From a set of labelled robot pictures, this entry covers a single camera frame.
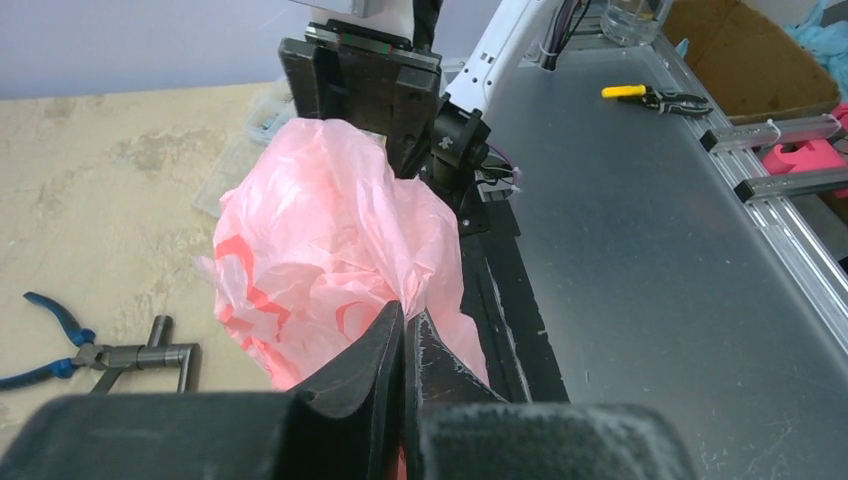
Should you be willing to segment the pink plastic bag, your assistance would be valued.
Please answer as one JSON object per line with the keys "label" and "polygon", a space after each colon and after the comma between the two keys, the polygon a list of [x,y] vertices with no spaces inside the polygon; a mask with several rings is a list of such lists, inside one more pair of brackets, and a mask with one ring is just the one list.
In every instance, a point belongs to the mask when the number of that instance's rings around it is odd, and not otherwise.
{"label": "pink plastic bag", "polygon": [[395,177],[383,146],[350,123],[287,122],[220,200],[213,251],[198,261],[226,332],[288,390],[358,340],[383,306],[428,311],[479,378],[486,360],[464,293],[458,222],[418,179]]}

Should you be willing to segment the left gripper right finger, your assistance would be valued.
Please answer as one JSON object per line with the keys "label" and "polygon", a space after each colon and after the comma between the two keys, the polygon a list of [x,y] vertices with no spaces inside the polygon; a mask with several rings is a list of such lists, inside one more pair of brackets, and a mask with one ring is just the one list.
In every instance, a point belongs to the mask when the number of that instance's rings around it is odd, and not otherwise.
{"label": "left gripper right finger", "polygon": [[444,344],[428,312],[407,325],[412,479],[693,479],[677,430],[639,405],[509,403]]}

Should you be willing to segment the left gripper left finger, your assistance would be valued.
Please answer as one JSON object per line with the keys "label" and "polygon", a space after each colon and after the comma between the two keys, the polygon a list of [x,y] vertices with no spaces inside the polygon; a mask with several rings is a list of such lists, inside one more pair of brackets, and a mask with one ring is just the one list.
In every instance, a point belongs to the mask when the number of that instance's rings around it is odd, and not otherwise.
{"label": "left gripper left finger", "polygon": [[285,392],[77,395],[24,425],[5,479],[386,479],[398,449],[401,305]]}

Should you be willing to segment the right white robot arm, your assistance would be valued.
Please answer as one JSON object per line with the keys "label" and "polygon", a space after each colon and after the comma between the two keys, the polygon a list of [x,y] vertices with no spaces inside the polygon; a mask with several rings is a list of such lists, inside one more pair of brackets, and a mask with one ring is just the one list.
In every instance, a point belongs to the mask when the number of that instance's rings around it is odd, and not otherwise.
{"label": "right white robot arm", "polygon": [[312,1],[301,38],[278,56],[297,113],[343,119],[386,139],[396,176],[421,176],[456,213],[461,235],[489,219],[478,182],[490,148],[487,118],[500,87],[537,49],[548,65],[561,49],[560,1],[504,1],[449,83],[433,49],[438,1]]}

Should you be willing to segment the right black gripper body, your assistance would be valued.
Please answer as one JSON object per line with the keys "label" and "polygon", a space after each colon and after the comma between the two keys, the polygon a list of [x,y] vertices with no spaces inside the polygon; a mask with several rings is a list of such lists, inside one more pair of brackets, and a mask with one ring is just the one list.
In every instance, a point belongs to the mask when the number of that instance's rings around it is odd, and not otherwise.
{"label": "right black gripper body", "polygon": [[329,20],[286,37],[278,56],[297,114],[341,119],[385,138],[398,178],[417,175],[430,153],[441,57],[409,40]]}

